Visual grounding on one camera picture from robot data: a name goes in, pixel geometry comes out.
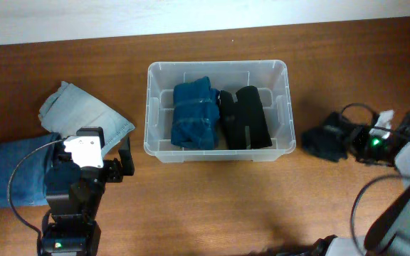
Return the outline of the dark grey garment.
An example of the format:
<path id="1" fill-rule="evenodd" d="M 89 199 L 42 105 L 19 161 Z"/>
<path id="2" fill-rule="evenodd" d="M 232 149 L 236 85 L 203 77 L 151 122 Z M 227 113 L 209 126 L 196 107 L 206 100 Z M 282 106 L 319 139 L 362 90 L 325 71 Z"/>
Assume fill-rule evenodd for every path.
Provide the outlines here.
<path id="1" fill-rule="evenodd" d="M 332 162 L 347 159 L 345 139 L 353 128 L 345 124 L 345 121 L 348 121 L 348 118 L 341 117 L 338 112 L 332 112 L 321 125 L 301 134 L 302 149 L 309 155 Z"/>

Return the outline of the navy blue garment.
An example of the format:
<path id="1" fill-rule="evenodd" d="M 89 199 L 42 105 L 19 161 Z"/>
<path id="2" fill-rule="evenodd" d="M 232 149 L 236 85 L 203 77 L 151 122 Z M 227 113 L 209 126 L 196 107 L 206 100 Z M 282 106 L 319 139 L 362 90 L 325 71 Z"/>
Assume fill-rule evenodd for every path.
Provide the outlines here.
<path id="1" fill-rule="evenodd" d="M 220 92 L 209 77 L 174 87 L 171 143 L 187 149 L 212 150 L 219 143 L 216 125 L 220 119 L 217 104 Z"/>

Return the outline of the black garment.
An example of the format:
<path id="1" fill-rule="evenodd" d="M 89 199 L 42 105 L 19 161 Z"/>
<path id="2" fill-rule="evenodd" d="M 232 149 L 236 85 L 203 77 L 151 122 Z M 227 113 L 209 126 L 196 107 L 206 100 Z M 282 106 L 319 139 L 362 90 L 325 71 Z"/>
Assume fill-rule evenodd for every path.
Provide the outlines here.
<path id="1" fill-rule="evenodd" d="M 273 145 L 263 105 L 254 86 L 242 87 L 235 94 L 222 90 L 219 112 L 222 130 L 230 150 L 262 149 Z"/>

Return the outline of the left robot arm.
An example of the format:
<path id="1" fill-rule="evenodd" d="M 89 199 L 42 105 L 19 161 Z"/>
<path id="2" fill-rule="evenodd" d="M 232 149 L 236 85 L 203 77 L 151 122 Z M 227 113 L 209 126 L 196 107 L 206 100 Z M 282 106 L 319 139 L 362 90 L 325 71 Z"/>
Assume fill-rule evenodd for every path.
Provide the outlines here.
<path id="1" fill-rule="evenodd" d="M 96 255 L 101 229 L 95 220 L 107 183 L 135 173 L 130 138 L 120 157 L 104 160 L 101 127 L 83 127 L 54 146 L 53 167 L 44 178 L 50 210 L 42 220 L 41 255 Z"/>

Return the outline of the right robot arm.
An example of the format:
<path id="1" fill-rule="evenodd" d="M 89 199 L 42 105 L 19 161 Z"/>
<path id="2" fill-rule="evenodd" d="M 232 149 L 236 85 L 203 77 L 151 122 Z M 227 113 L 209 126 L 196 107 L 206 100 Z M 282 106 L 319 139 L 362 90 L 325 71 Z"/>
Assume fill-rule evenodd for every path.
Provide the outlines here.
<path id="1" fill-rule="evenodd" d="M 377 177 L 360 190 L 350 214 L 352 232 L 359 202 L 371 186 L 400 179 L 405 185 L 403 193 L 375 220 L 364 238 L 331 235 L 310 246 L 275 250 L 274 255 L 410 255 L 410 112 L 396 129 L 390 126 L 392 117 L 391 110 L 373 112 L 370 124 L 356 124 L 343 113 L 333 112 L 321 126 L 304 133 L 302 141 L 309 153 L 323 159 L 338 161 L 352 154 L 359 163 L 396 169 L 396 174 Z"/>

